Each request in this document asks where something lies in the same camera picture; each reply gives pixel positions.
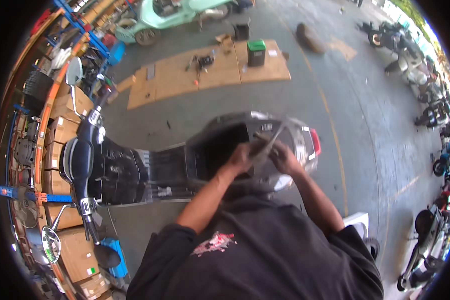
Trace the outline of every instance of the person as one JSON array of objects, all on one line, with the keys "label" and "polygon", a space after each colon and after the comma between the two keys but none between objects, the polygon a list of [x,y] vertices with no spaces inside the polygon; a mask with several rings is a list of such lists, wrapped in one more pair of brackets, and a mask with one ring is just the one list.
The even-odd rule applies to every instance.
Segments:
[{"label": "person", "polygon": [[174,224],[153,234],[127,299],[383,299],[371,253],[280,141],[270,158],[296,183],[294,205],[222,198],[252,166],[240,144]]}]

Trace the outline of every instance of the white scooter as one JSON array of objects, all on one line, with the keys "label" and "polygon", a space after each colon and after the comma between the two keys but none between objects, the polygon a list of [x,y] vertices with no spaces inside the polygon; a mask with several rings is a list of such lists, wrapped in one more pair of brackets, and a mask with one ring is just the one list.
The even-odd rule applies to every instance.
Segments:
[{"label": "white scooter", "polygon": [[430,73],[418,45],[401,36],[396,52],[398,59],[385,68],[385,73],[401,71],[409,84],[426,84]]}]

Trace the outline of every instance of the scooter taillight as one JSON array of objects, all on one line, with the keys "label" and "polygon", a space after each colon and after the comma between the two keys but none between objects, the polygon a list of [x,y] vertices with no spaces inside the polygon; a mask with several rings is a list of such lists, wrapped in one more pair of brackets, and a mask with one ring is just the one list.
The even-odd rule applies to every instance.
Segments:
[{"label": "scooter taillight", "polygon": [[322,153],[322,147],[320,146],[320,139],[318,139],[317,131],[313,128],[310,128],[310,135],[312,136],[313,141],[313,150],[315,150],[315,156],[319,156]]}]

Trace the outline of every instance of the mint green scooter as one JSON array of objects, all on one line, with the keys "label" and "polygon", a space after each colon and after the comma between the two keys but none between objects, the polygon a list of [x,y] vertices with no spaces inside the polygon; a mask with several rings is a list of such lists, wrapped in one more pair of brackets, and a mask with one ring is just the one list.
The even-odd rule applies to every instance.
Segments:
[{"label": "mint green scooter", "polygon": [[176,27],[197,20],[200,30],[202,21],[223,20],[232,13],[232,0],[181,0],[177,4],[162,5],[161,0],[143,0],[138,21],[121,20],[115,36],[125,43],[150,46],[160,38],[160,30]]}]

